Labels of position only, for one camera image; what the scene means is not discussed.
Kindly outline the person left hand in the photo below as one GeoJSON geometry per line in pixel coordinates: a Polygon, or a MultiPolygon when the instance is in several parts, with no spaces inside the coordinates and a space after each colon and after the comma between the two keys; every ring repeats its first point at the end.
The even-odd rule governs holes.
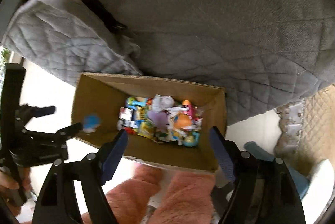
{"type": "MultiPolygon", "coordinates": [[[[26,167],[23,169],[23,178],[22,178],[22,186],[26,191],[30,191],[32,189],[31,186],[31,168],[26,167]]],[[[10,198],[9,190],[17,190],[19,189],[19,183],[11,177],[11,175],[4,173],[1,171],[0,174],[1,181],[1,196],[4,200],[8,201],[10,198]]]]}

